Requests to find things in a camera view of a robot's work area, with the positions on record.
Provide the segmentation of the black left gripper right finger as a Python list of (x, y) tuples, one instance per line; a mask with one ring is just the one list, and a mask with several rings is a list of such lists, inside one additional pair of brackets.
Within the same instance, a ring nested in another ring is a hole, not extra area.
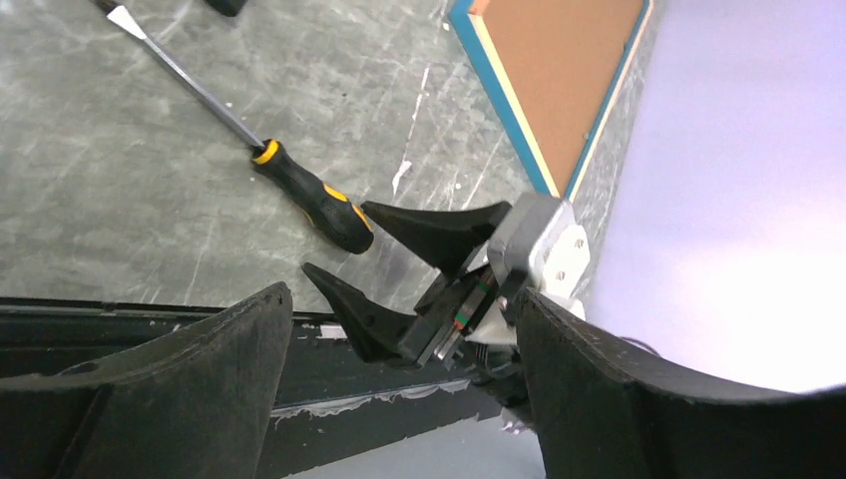
[(527, 291), (516, 302), (550, 478), (841, 478), (845, 390), (777, 391), (653, 355)]

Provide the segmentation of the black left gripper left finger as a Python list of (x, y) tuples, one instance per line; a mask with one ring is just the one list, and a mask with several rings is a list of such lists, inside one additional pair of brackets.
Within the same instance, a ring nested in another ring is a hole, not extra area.
[(287, 285), (54, 375), (1, 382), (5, 478), (250, 478), (293, 326)]

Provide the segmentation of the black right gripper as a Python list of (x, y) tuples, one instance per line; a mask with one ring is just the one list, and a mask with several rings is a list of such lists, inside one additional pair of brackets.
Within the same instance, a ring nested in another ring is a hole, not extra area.
[(414, 312), (405, 314), (311, 262), (301, 266), (366, 363), (507, 368), (518, 354), (515, 300), (529, 289), (573, 303), (591, 259), (572, 203), (545, 194), (529, 192), (513, 203), (464, 211), (374, 202), (361, 208), (439, 273)]

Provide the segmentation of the blue picture frame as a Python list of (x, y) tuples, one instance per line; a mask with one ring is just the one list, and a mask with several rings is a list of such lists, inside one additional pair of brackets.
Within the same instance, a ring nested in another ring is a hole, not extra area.
[(536, 191), (574, 200), (653, 6), (455, 2), (451, 24)]

